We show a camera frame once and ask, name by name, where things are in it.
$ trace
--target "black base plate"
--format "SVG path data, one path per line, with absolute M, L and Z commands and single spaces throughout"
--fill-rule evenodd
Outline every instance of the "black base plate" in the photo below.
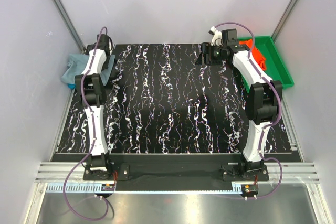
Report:
M 268 176 L 268 171 L 267 171 L 267 166 L 266 165 L 263 165 L 261 172 L 250 174 L 250 175 L 247 175 L 245 177 L 240 176 L 239 174 L 236 174 L 235 172 L 232 172 L 232 171 L 235 171 L 237 169 L 238 169 L 238 165 L 222 165 L 223 181 L 226 181 L 226 182 L 232 182 L 232 181 L 251 181 L 251 182 L 254 182 L 256 180 L 255 175 L 258 175 L 258 181 L 269 181 L 269 176 Z
M 128 180 L 129 170 L 130 170 L 130 166 L 128 164 L 115 164 L 115 165 L 113 165 L 113 171 L 116 171 L 117 174 L 118 174 L 117 181 Z M 91 181 L 92 180 L 96 180 L 96 181 L 114 180 L 114 176 L 113 176 L 113 174 L 111 174 L 110 176 L 102 175 L 98 171 L 97 172 L 88 171 L 88 173 L 87 173 L 87 169 L 85 169 L 84 175 L 83 175 L 83 180 L 91 180 Z

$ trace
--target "metal floor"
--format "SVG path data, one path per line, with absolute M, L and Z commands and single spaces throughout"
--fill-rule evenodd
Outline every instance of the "metal floor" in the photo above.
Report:
M 260 185 L 260 195 L 271 191 Z M 88 194 L 68 194 L 70 203 L 80 213 L 98 218 L 105 204 L 88 199 Z M 237 195 L 114 194 L 108 198 L 114 208 L 96 223 L 318 223 L 304 184 L 283 184 L 275 195 L 244 201 Z M 37 223 L 91 223 L 68 211 L 62 194 L 46 193 Z

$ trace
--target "metal base plate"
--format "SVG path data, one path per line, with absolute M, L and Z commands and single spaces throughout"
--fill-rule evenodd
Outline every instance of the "metal base plate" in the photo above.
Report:
M 223 172 L 223 181 L 232 182 L 232 181 L 251 181 L 254 182 L 256 180 L 256 176 L 258 175 L 258 181 L 269 181 L 267 166 L 263 165 L 261 172 L 253 173 L 247 176 L 240 176 L 235 171 L 238 169 L 238 165 L 222 165 Z

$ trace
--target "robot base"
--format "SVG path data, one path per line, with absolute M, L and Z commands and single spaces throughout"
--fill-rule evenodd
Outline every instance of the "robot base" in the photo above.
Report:
M 222 165 L 221 168 L 223 174 L 223 181 L 256 181 L 256 175 L 258 175 L 258 181 L 269 181 L 268 171 L 266 165 L 263 165 L 261 169 L 241 172 L 239 171 L 239 165 Z
M 128 180 L 130 166 L 128 164 L 114 164 L 109 154 L 100 156 L 90 155 L 87 159 L 83 180 Z

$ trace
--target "white wall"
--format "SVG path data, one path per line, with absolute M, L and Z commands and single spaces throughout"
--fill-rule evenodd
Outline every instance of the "white wall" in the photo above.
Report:
M 85 44 L 102 26 L 118 44 L 209 41 L 211 26 L 236 21 L 271 35 L 289 0 L 62 0 Z M 247 36 L 244 30 L 240 36 Z
M 276 42 L 294 79 L 285 96 L 306 161 L 336 220 L 336 0 L 299 0 Z
M 79 50 L 51 0 L 0 5 L 0 222 L 21 223 L 69 94 L 68 53 Z

